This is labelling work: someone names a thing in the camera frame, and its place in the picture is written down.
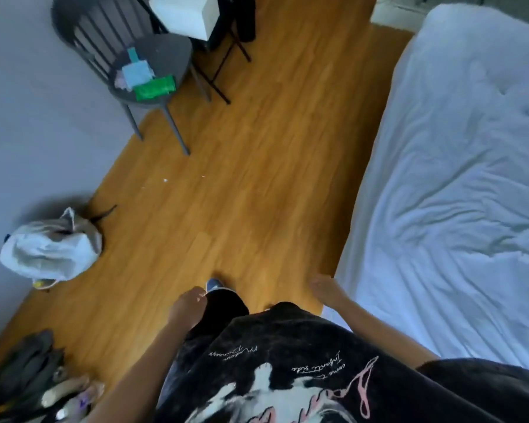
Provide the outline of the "person's right hand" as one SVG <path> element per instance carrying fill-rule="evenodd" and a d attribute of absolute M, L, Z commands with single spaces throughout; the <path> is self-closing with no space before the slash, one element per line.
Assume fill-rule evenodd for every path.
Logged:
<path fill-rule="evenodd" d="M 339 311 L 349 302 L 349 297 L 333 277 L 317 274 L 310 278 L 309 285 L 314 297 L 333 310 Z"/>

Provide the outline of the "person's left hand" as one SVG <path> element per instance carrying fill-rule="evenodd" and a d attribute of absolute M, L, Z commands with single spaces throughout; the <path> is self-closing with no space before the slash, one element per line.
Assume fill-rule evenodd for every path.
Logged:
<path fill-rule="evenodd" d="M 200 286 L 195 286 L 181 294 L 171 305 L 167 325 L 188 332 L 201 321 L 206 306 L 206 291 Z"/>

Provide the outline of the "person's left forearm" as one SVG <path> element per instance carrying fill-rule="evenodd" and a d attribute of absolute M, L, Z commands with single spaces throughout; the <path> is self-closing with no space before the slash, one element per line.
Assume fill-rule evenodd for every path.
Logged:
<path fill-rule="evenodd" d="M 171 318 L 141 358 L 87 416 L 86 423 L 145 423 L 192 323 Z"/>

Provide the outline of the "person's right forearm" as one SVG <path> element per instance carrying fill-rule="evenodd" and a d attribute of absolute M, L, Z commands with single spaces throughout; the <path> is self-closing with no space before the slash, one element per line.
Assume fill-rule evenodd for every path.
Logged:
<path fill-rule="evenodd" d="M 349 298 L 343 298 L 336 306 L 339 316 L 357 336 L 373 344 L 409 368 L 417 369 L 440 357 L 411 337 L 377 319 Z"/>

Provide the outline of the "blue slipper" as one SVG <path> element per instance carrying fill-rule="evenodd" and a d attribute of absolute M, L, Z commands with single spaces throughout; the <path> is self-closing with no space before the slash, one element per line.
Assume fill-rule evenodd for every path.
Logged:
<path fill-rule="evenodd" d="M 214 291 L 230 291 L 236 293 L 232 288 L 228 287 L 218 278 L 210 278 L 205 284 L 205 293 L 209 294 Z"/>

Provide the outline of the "black trousers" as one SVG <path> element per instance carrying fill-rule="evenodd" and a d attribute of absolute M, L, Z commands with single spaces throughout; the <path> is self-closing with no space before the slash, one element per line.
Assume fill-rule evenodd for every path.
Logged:
<path fill-rule="evenodd" d="M 236 293 L 214 291 L 206 295 L 207 306 L 201 321 L 191 329 L 164 380 L 156 408 L 176 390 L 182 378 L 205 353 L 209 345 L 235 318 L 247 316 L 249 309 Z"/>

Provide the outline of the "black printed shirt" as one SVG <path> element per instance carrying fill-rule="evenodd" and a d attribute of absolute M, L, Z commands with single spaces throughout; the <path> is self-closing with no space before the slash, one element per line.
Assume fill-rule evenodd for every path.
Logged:
<path fill-rule="evenodd" d="M 153 423 L 529 423 L 529 370 L 411 369 L 292 303 L 233 319 Z"/>

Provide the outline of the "white plastic bag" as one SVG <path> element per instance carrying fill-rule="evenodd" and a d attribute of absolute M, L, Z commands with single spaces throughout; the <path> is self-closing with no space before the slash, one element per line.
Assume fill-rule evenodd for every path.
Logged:
<path fill-rule="evenodd" d="M 31 221 L 7 235 L 0 263 L 45 291 L 88 270 L 102 250 L 99 229 L 67 207 L 57 219 Z"/>

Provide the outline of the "bed with white sheet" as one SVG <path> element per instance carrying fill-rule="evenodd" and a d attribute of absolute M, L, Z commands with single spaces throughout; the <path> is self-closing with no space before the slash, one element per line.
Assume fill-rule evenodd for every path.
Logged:
<path fill-rule="evenodd" d="M 334 277 L 441 358 L 529 370 L 529 23 L 468 4 L 427 14 Z"/>

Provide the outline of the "pile of shoes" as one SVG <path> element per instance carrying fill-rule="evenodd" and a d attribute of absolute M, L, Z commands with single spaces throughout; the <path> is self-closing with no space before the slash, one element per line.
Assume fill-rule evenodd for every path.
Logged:
<path fill-rule="evenodd" d="M 0 423 L 86 423 L 105 385 L 74 375 L 50 329 L 24 336 L 0 363 Z"/>

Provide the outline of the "green packet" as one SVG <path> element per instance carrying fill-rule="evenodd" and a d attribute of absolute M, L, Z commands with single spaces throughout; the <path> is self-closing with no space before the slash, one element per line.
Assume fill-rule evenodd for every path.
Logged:
<path fill-rule="evenodd" d="M 133 87 L 133 92 L 138 101 L 160 98 L 174 93 L 175 91 L 176 81 L 173 75 L 153 78 L 144 84 Z"/>

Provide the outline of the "light blue folded cloth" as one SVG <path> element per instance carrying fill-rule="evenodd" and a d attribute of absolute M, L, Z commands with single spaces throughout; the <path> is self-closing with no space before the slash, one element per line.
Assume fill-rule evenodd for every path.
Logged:
<path fill-rule="evenodd" d="M 148 61 L 141 60 L 134 47 L 127 49 L 130 62 L 116 71 L 114 86 L 116 89 L 133 91 L 137 86 L 143 85 L 155 78 L 155 73 Z"/>

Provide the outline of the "grey spindle-back chair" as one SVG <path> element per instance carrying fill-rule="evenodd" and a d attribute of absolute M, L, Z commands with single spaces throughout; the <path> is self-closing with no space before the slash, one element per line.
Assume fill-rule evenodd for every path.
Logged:
<path fill-rule="evenodd" d="M 148 13 L 136 0 L 53 0 L 51 20 L 57 36 L 78 54 L 120 103 L 140 140 L 143 136 L 130 108 L 159 109 L 183 153 L 190 155 L 169 111 L 170 100 L 189 73 L 204 97 L 208 101 L 211 97 L 200 77 L 195 75 L 193 50 L 187 42 L 170 34 L 155 34 Z M 136 49 L 141 60 L 148 61 L 156 78 L 173 75 L 176 91 L 138 101 L 133 91 L 116 89 L 115 74 L 130 62 L 127 54 L 130 47 Z"/>

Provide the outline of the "black hanging garment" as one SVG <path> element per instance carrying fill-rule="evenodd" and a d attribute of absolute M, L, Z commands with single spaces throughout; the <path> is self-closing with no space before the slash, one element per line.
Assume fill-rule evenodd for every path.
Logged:
<path fill-rule="evenodd" d="M 232 5 L 240 41 L 253 42 L 256 38 L 256 1 L 232 0 Z"/>

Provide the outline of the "white box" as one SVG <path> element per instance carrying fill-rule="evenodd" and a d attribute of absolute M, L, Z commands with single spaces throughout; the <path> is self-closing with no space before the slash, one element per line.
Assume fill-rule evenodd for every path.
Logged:
<path fill-rule="evenodd" d="M 219 19 L 218 0 L 149 0 L 170 33 L 207 42 Z"/>

